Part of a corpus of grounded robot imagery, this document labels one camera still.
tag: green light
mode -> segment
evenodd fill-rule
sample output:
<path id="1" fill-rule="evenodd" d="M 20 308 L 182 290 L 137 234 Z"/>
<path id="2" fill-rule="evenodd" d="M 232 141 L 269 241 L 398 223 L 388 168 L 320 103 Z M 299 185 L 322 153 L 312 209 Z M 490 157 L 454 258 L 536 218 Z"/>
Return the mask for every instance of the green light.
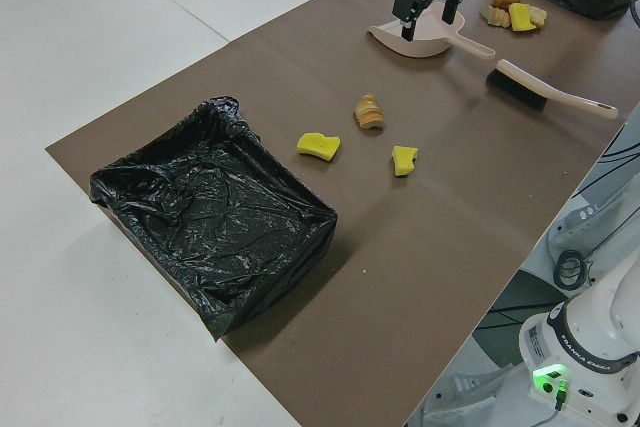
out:
<path id="1" fill-rule="evenodd" d="M 545 390 L 543 386 L 545 383 L 548 383 L 550 379 L 560 377 L 566 371 L 567 368 L 562 364 L 552 364 L 546 367 L 542 367 L 532 372 L 533 383 L 536 384 L 536 387 L 538 389 L 544 392 Z M 559 388 L 561 390 L 566 390 L 566 382 L 561 380 Z"/>

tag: brown table surface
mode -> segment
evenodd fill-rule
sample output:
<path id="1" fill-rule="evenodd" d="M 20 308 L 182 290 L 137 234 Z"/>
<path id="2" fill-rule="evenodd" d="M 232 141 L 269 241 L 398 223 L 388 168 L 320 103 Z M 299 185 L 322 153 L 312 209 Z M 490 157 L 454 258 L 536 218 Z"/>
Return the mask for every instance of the brown table surface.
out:
<path id="1" fill-rule="evenodd" d="M 462 33 L 568 92 L 619 107 L 608 121 L 544 112 L 485 85 L 495 63 L 451 48 L 409 59 L 366 33 L 393 0 L 312 0 L 48 148 L 89 175 L 172 127 L 206 98 L 236 97 L 265 147 L 339 214 L 331 248 L 289 296 L 225 342 L 305 427 L 401 426 L 599 158 L 640 97 L 640 33 L 546 0 L 547 25 L 516 34 L 465 0 Z M 363 131 L 376 94 L 387 128 Z M 331 163 L 295 153 L 338 135 Z M 394 145 L 418 147 L 393 176 Z"/>

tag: black bristles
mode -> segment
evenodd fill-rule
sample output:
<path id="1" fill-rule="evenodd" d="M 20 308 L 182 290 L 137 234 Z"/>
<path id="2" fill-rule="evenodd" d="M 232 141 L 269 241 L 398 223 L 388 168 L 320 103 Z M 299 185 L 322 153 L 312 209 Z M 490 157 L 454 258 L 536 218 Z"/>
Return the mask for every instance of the black bristles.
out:
<path id="1" fill-rule="evenodd" d="M 503 74 L 497 69 L 494 69 L 487 76 L 487 83 L 506 92 L 532 109 L 542 110 L 544 109 L 544 104 L 547 103 L 546 97 L 538 95 L 532 90 L 527 89 L 524 85 L 516 82 L 511 77 Z"/>

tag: brush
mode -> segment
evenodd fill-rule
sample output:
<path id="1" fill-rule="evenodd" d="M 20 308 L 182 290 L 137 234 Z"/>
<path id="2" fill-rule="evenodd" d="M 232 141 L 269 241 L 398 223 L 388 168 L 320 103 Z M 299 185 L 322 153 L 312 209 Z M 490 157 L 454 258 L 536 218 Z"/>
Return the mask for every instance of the brush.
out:
<path id="1" fill-rule="evenodd" d="M 487 76 L 487 83 L 503 90 L 535 110 L 542 110 L 547 100 L 553 100 L 605 119 L 618 117 L 618 109 L 615 107 L 567 94 L 525 72 L 508 60 L 498 61 L 496 68 Z"/>

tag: dustpan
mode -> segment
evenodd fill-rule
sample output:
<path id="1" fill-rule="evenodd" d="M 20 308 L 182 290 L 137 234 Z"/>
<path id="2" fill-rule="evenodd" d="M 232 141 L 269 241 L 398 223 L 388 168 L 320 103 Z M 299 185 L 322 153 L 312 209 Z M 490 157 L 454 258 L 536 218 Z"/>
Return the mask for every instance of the dustpan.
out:
<path id="1" fill-rule="evenodd" d="M 371 26 L 368 31 L 382 44 L 407 57 L 431 57 L 444 52 L 452 45 L 484 60 L 495 57 L 495 50 L 458 33 L 464 25 L 464 17 L 460 12 L 456 12 L 453 24 L 449 25 L 442 21 L 443 10 L 442 2 L 433 2 L 425 9 L 416 22 L 411 42 L 402 37 L 402 24 L 399 20 Z"/>

